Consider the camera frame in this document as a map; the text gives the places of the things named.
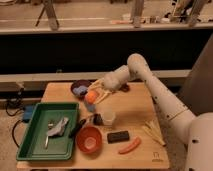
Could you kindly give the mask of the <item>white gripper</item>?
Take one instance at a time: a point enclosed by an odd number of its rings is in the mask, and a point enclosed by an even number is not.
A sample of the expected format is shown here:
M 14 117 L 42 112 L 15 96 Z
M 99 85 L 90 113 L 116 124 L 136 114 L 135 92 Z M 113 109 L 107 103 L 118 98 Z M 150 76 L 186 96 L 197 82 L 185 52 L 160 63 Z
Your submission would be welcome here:
M 95 104 L 98 104 L 102 102 L 105 98 L 107 98 L 111 92 L 115 91 L 119 87 L 119 81 L 116 78 L 115 74 L 113 72 L 107 73 L 102 79 L 97 79 L 95 82 L 93 82 L 89 87 L 88 90 L 97 90 L 102 89 L 104 86 L 105 90 L 102 95 L 95 101 Z

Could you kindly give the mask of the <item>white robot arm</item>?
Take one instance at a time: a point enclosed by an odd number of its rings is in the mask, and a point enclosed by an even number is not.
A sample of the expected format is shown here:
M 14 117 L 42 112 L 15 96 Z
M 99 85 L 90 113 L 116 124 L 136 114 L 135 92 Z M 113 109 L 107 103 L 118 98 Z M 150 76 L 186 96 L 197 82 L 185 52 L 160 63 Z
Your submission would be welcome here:
M 145 83 L 178 138 L 188 146 L 184 171 L 213 171 L 213 112 L 196 116 L 153 74 L 142 55 L 131 54 L 126 65 L 96 80 L 89 90 L 100 88 L 103 91 L 96 100 L 100 103 L 135 79 Z

